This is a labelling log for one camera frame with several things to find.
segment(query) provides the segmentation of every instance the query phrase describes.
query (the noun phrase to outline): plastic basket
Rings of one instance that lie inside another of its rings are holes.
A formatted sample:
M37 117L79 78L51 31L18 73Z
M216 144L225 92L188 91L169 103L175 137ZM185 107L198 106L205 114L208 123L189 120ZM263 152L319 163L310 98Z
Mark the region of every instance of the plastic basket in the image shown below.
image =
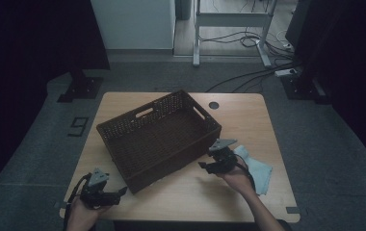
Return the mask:
M184 90L96 128L132 193L207 153L222 130Z

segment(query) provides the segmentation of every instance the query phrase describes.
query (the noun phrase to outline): basket handle hole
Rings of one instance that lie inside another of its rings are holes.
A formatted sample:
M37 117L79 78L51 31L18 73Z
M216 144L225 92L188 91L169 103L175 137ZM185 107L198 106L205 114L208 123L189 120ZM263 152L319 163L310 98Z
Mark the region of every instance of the basket handle hole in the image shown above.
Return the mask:
M197 114L198 114L202 119L206 119L206 117L205 117L201 112L199 112L197 108L193 107L193 109L195 110L195 112L196 112L196 113L197 113Z
M146 109L143 112L140 112L140 113L136 114L135 117L145 116L145 115L147 115L151 112L153 112L153 108Z

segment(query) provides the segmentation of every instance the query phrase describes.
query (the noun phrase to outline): metal frame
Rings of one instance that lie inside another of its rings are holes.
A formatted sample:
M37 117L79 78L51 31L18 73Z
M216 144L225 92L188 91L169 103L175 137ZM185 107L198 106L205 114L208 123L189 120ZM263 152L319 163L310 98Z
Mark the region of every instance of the metal frame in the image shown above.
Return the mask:
M193 45L193 65L200 65L199 30L200 27L262 27L261 39L257 40L257 49L265 67L271 67L270 59L264 50L271 21L274 17L276 6L274 0L267 13L201 13L200 0L197 0L196 9L196 33Z

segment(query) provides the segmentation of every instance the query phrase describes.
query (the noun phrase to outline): wire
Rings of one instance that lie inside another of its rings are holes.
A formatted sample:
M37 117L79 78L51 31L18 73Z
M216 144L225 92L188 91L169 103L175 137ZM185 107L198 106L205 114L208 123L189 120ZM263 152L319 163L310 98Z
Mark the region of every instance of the wire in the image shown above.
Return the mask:
M239 34L242 34L242 33L246 33L246 32L236 32L236 33L230 34L228 36L223 36L223 37L218 37L218 38L200 38L200 41L215 41L215 42L218 42L218 39L225 39L225 38L232 37L232 36L235 36L235 35L239 35Z
M251 78L250 80L247 80L244 84L242 84L242 85L240 85L239 87L237 87L235 90L233 90L231 93L234 93L236 90L238 90L238 89L240 89L240 88L242 88L244 85L246 85L247 83L249 83L249 82L252 82L253 80L255 80L255 79L258 79L258 78L262 78L262 77L265 77L265 76L269 76L269 75L272 75L274 72L272 71L272 72L269 72L269 73L267 73L267 74L263 74L263 75L259 75L259 76L255 76L255 77L253 77L253 78Z
M301 65L300 63L296 63L296 64L294 64L294 62L291 62L291 63L289 63L289 64L292 64L291 66L289 66L289 68L293 68L293 67L296 67L296 66L298 66L298 65ZM225 83L227 83L227 82L229 82L229 81L236 80L236 79L240 79L240 78L244 78L244 77L247 77L247 76L249 76L249 75L259 74L259 73L263 73L263 72L266 72L266 71L270 71L270 73L265 73L265 74L263 74L264 76L265 76L266 74L267 74L267 75L268 75L268 74L273 74L276 70L281 69L282 67L287 66L287 65L289 65L289 64L282 64L282 65L279 65L279 66L274 67L274 68L271 68L271 69L259 70L259 71L255 71L255 72L251 72L251 73L247 73L247 74L242 74L242 75L239 75L239 76L235 76L235 77L232 77L232 78L229 78L229 79L226 79L226 80L224 80L224 81L221 81L221 82L217 83L216 85L212 86L211 88L209 88L209 89L208 89L208 90L206 90L205 92L209 92L210 90L212 90L212 89L214 89L214 88L216 88L216 87L218 87L218 86L220 86L220 85L222 85L222 84L225 84Z
M274 64L276 65L276 66L278 66L278 64L276 63L276 61L280 61L280 60L282 60L282 61L289 61L289 59L274 59Z
M292 51L287 51L287 50L282 50L282 49L279 49L277 48L276 46L273 46L271 45L270 43L266 42L267 43L267 48L269 50L269 52L274 55L274 56L279 56L279 57L282 57L282 58L286 58L288 60L293 60L293 57L291 56L292 54L294 54ZM279 53L277 50L280 50L280 51L286 51L288 53L291 53L291 55L285 55L285 54L281 54Z
M235 154L236 156L240 157L241 160L243 161L244 164L246 164L246 162L244 161L243 157L241 157L240 155ZM247 178L249 179L249 182L251 183L252 188L255 190L255 182L254 182L254 178L252 177L251 173L249 173L248 170L248 166L246 164L246 166L244 167L243 165L239 164L238 162L235 163L235 166L238 167L239 169L241 169L244 174L247 176Z
M242 12L243 11L243 8L246 6L248 4L248 0L247 0L247 2L246 2L246 4L240 9L240 12Z
M286 40L286 39L285 39L285 40L281 40L281 39L279 39L279 38L278 38L278 35L279 35L279 34L281 34L281 33L284 33L284 32L287 32L287 30L280 31L280 32L276 33L276 36L275 36L275 37L276 37L276 40L280 41L281 43L282 43L283 41L288 41L288 40Z
M219 12L219 9L217 9L216 5L214 5L214 0L213 0L213 7L214 9L216 9L217 13Z
M254 8L255 8L255 1L256 1L256 0L254 0L254 3L252 4L252 9L251 9L251 12L252 12L252 13L254 12Z
M285 50L285 49L282 49L282 48L276 47L276 46L271 45L271 44L270 44L270 46L271 46L272 48L276 49L276 50L285 51L285 52L287 52L287 53L294 54L294 52L293 52L293 51Z
M265 8L265 12L268 10L268 5L270 4L270 0L267 0L267 7Z
M266 78L266 77L263 77L263 78L261 78L261 80L259 81L259 83L256 83L256 84L254 84L254 85L251 85L251 86L249 86L248 88L246 88L244 91L243 91L243 93L246 93L248 90L250 90L250 89L252 89L252 88L254 88L255 86L261 86L261 91L259 91L259 92L263 92L264 91L264 88L262 87L262 81L264 80L264 78Z

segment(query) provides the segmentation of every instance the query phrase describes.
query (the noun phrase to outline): wall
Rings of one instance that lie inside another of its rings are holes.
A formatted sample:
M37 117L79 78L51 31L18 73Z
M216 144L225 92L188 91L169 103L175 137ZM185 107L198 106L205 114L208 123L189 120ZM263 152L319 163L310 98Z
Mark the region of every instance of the wall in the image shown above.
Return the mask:
M172 49L174 0L91 0L106 49Z

